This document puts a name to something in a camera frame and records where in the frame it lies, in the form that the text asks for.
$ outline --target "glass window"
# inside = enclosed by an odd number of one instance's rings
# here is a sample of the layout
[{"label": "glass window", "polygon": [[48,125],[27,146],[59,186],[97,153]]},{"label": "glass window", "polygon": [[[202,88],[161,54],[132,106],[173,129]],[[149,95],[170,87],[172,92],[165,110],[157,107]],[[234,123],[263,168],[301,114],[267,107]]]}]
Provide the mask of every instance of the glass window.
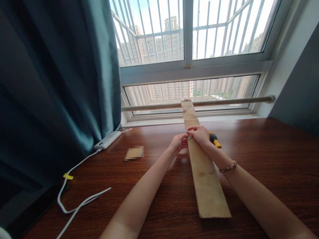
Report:
[{"label": "glass window", "polygon": [[182,3],[110,0],[120,67],[184,59]]},{"label": "glass window", "polygon": [[262,52],[278,0],[194,0],[193,59]]},{"label": "glass window", "polygon": [[[225,77],[218,79],[170,82],[124,87],[131,106],[170,104],[181,99],[225,100],[249,98],[259,75]],[[245,108],[246,104],[196,107],[197,111]],[[180,112],[181,109],[135,111],[135,115]]]}]

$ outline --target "bracelet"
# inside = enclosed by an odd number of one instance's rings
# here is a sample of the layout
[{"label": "bracelet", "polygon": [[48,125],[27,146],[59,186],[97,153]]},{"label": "bracelet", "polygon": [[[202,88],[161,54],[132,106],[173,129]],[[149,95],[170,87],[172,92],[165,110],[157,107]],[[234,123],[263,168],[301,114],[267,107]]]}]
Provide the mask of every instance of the bracelet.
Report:
[{"label": "bracelet", "polygon": [[234,161],[234,164],[233,164],[232,166],[226,168],[225,170],[219,170],[219,171],[220,171],[221,173],[225,173],[225,172],[227,172],[227,171],[232,170],[233,168],[235,168],[235,167],[237,166],[237,162],[236,162],[235,160],[233,160],[233,161]]}]

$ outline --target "forearm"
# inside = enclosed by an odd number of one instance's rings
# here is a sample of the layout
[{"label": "forearm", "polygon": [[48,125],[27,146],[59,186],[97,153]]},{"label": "forearm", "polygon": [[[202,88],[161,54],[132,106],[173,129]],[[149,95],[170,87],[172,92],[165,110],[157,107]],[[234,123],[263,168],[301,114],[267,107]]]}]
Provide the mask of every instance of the forearm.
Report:
[{"label": "forearm", "polygon": [[[203,149],[219,169],[233,164],[213,144],[205,144]],[[224,176],[270,238],[316,238],[273,193],[239,165]]]},{"label": "forearm", "polygon": [[155,194],[175,155],[167,149],[133,187],[100,238],[137,238]]}]

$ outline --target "charging cable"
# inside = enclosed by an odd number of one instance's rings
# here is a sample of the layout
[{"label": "charging cable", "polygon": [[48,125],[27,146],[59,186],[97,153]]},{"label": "charging cable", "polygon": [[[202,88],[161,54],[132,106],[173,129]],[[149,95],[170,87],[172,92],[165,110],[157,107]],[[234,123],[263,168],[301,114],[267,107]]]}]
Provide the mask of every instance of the charging cable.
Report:
[{"label": "charging cable", "polygon": [[85,160],[87,160],[89,157],[91,157],[92,155],[100,152],[102,149],[99,148],[96,152],[92,153],[91,155],[87,156],[85,159],[83,159],[80,163],[78,163],[76,166],[74,166],[73,168],[71,168],[67,173],[66,173],[66,176],[65,176],[65,180],[64,180],[64,183],[62,185],[62,188],[57,196],[57,203],[59,204],[61,210],[65,213],[65,214],[69,214],[71,212],[74,212],[73,215],[71,216],[71,218],[69,219],[69,221],[67,222],[67,224],[65,225],[65,227],[63,228],[63,230],[60,232],[60,234],[57,236],[56,239],[59,239],[63,233],[65,232],[65,230],[67,229],[67,227],[70,225],[70,223],[72,222],[73,218],[75,217],[75,215],[77,214],[77,212],[80,210],[81,207],[83,207],[84,205],[87,205],[88,203],[92,202],[93,200],[97,199],[101,194],[105,193],[106,191],[109,191],[111,188],[108,188],[100,193],[97,193],[97,194],[94,194],[90,197],[88,197],[87,199],[85,199],[77,208],[71,210],[71,211],[67,211],[65,209],[65,207],[63,206],[60,198],[61,198],[61,194],[62,194],[62,191],[66,185],[66,181],[67,181],[67,177],[69,175],[69,173],[71,173],[72,170],[74,170],[77,166],[79,166],[81,163],[83,163]]}]

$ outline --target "table surface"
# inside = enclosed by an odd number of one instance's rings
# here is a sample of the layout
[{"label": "table surface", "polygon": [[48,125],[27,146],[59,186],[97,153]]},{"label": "table surface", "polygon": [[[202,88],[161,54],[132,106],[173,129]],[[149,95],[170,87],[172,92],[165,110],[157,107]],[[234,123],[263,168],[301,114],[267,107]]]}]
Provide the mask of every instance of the table surface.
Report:
[{"label": "table surface", "polygon": [[[201,123],[216,133],[222,150],[272,191],[319,236],[319,139],[275,119]],[[67,210],[108,187],[79,210],[62,238],[98,238],[129,191],[169,146],[184,124],[135,127],[71,175],[62,196]],[[127,149],[144,146],[145,157],[124,162]],[[232,218],[200,219],[187,150],[172,162],[139,238],[267,238],[224,176],[218,172]],[[25,238],[56,238],[70,215],[54,205]]]}]

